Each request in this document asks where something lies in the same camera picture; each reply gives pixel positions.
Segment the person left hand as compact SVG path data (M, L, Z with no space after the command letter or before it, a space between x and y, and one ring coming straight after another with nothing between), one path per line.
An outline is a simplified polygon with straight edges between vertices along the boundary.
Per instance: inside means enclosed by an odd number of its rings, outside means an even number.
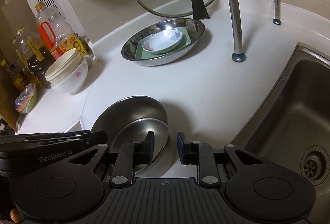
M20 223L22 221L22 217L17 209L11 210L10 216L14 223Z

